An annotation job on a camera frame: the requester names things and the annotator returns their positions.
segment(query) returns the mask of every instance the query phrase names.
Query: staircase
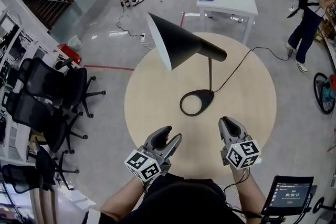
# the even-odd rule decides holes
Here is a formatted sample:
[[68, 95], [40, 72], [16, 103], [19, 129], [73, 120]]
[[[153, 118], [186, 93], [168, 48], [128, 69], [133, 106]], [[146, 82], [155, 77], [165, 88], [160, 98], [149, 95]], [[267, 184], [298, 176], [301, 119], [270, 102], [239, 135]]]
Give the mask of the staircase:
[[74, 0], [22, 0], [34, 15], [51, 30]]
[[22, 0], [34, 15], [51, 30], [58, 20], [71, 4], [67, 1], [53, 0]]

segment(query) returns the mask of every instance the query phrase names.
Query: chair base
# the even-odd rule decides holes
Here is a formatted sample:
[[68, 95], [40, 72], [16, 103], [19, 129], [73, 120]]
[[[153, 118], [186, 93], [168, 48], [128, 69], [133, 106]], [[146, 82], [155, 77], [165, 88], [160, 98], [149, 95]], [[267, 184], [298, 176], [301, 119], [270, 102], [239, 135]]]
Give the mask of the chair base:
[[[86, 90], [89, 89], [89, 86], [90, 86], [90, 83], [92, 80], [96, 80], [96, 77], [93, 76], [93, 77], [90, 77], [89, 81], [87, 82], [86, 84]], [[84, 95], [84, 98], [81, 100], [81, 103], [83, 104], [84, 106], [84, 110], [85, 110], [85, 113], [86, 113], [86, 116], [89, 117], [89, 118], [93, 118], [93, 114], [89, 112], [89, 109], [88, 109], [88, 105], [86, 103], [86, 98], [87, 97], [91, 97], [91, 96], [95, 96], [95, 95], [105, 95], [106, 94], [106, 91], [100, 91], [100, 92], [87, 92], [85, 95]], [[74, 113], [77, 113], [77, 107], [78, 105], [75, 105], [74, 108], [72, 109], [72, 112]]]
[[66, 139], [66, 141], [67, 141], [68, 151], [69, 151], [70, 154], [75, 153], [75, 151], [71, 149], [71, 144], [70, 144], [70, 136], [71, 136], [71, 135], [73, 135], [73, 136], [75, 136], [75, 137], [78, 137], [78, 138], [80, 138], [80, 139], [83, 139], [83, 140], [88, 139], [88, 136], [87, 136], [87, 135], [83, 135], [83, 136], [82, 136], [82, 135], [78, 135], [78, 134], [74, 133], [74, 132], [71, 130], [72, 127], [73, 127], [73, 125], [75, 124], [75, 122], [78, 120], [78, 117], [79, 117], [79, 116], [83, 116], [83, 112], [79, 112], [79, 113], [77, 113], [76, 116], [71, 120], [71, 122], [70, 122], [69, 125], [68, 125], [67, 134], [66, 134], [66, 136], [65, 136], [65, 139]]
[[64, 160], [64, 154], [68, 154], [68, 151], [63, 151], [61, 154], [61, 157], [59, 159], [59, 163], [57, 164], [55, 161], [55, 158], [53, 158], [52, 160], [54, 161], [55, 164], [55, 168], [56, 168], [56, 172], [58, 173], [58, 176], [56, 177], [56, 180], [59, 182], [59, 177], [62, 179], [64, 185], [66, 186], [66, 188], [68, 190], [75, 190], [74, 188], [70, 188], [65, 177], [64, 177], [64, 173], [72, 173], [72, 174], [78, 174], [79, 170], [74, 170], [74, 171], [70, 171], [70, 170], [63, 170], [63, 160]]

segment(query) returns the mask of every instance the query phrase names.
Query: small display screen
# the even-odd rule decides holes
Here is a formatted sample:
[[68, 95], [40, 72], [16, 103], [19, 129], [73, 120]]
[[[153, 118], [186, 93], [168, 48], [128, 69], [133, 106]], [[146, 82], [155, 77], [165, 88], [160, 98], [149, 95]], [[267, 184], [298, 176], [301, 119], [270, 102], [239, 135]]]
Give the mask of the small display screen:
[[277, 183], [269, 207], [303, 207], [310, 183]]

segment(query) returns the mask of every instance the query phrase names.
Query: lamp shade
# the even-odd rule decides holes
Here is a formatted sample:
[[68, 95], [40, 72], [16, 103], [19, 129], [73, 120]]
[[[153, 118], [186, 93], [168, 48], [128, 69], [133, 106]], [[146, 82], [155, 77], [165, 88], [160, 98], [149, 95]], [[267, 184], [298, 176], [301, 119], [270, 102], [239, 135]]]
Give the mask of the lamp shade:
[[156, 47], [169, 71], [196, 53], [220, 62], [226, 59], [226, 51], [180, 26], [151, 13], [147, 14], [147, 21]]

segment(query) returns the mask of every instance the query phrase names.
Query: round wooden table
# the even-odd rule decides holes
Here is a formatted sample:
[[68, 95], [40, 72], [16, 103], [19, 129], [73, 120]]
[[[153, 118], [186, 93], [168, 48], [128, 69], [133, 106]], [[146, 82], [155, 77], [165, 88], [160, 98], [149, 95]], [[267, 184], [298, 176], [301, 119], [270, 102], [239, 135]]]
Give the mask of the round wooden table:
[[[239, 65], [249, 49], [226, 36], [195, 33], [227, 52], [223, 62], [213, 60], [213, 90], [216, 91]], [[136, 146], [157, 129], [170, 125], [169, 138], [181, 133], [182, 142], [170, 158], [169, 173], [194, 179], [216, 178], [230, 173], [220, 155], [224, 143], [218, 120], [229, 116], [243, 124], [249, 135], [264, 146], [271, 134], [277, 111], [274, 84], [262, 61], [250, 52], [234, 75], [215, 93], [210, 106], [199, 116], [180, 110], [181, 97], [208, 89], [208, 59], [195, 54], [173, 71], [167, 71], [157, 49], [138, 64], [125, 94], [125, 119]], [[199, 101], [185, 100], [184, 108], [195, 109]]]

